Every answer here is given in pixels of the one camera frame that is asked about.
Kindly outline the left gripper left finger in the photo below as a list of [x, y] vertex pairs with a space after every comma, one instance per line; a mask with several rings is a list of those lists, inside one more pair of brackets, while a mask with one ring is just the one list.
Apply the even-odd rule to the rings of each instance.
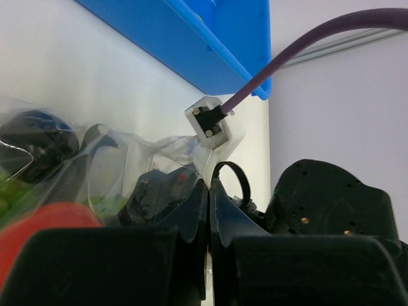
[[35, 233], [1, 292], [2, 305], [200, 305], [206, 297], [207, 187], [155, 226]]

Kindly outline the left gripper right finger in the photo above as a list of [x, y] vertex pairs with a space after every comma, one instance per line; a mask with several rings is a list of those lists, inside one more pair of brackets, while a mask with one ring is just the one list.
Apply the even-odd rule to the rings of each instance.
[[271, 235], [248, 218], [221, 181], [210, 189], [216, 305], [406, 305], [407, 290], [375, 238]]

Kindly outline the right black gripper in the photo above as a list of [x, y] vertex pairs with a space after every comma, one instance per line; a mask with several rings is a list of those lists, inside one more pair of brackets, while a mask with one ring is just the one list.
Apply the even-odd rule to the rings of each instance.
[[118, 225], [197, 227], [203, 192], [203, 180], [189, 168], [148, 171], [117, 214]]

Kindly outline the red fake tomato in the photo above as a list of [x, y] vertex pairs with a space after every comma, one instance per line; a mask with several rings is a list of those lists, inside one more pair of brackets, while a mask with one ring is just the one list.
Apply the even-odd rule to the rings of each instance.
[[57, 202], [44, 205], [1, 230], [1, 286], [25, 243], [38, 231], [55, 228], [100, 228], [99, 217], [83, 204]]

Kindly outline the clear zip top bag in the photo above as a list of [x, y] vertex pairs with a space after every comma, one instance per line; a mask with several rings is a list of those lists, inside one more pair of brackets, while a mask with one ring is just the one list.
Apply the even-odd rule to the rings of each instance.
[[[158, 142], [114, 131], [95, 122], [77, 124], [56, 111], [17, 99], [1, 98], [1, 173], [33, 185], [33, 193], [14, 206], [5, 227], [40, 207], [57, 202], [81, 203], [80, 196], [129, 198], [141, 175], [189, 168], [203, 174], [208, 150], [195, 136]], [[109, 226], [120, 226], [116, 213], [98, 212]]]

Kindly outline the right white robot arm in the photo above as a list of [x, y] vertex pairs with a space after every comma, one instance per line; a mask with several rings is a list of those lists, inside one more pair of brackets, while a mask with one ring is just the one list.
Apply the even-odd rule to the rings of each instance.
[[[378, 239], [394, 257], [407, 251], [398, 236], [389, 195], [339, 166], [311, 159], [295, 162], [280, 176], [266, 212], [257, 210], [247, 177], [237, 164], [220, 162], [213, 176], [218, 177], [223, 166], [235, 172], [242, 188], [241, 198], [229, 200], [271, 234], [366, 235]], [[159, 223], [187, 200], [196, 179], [185, 168], [143, 174], [117, 215], [119, 224]]]

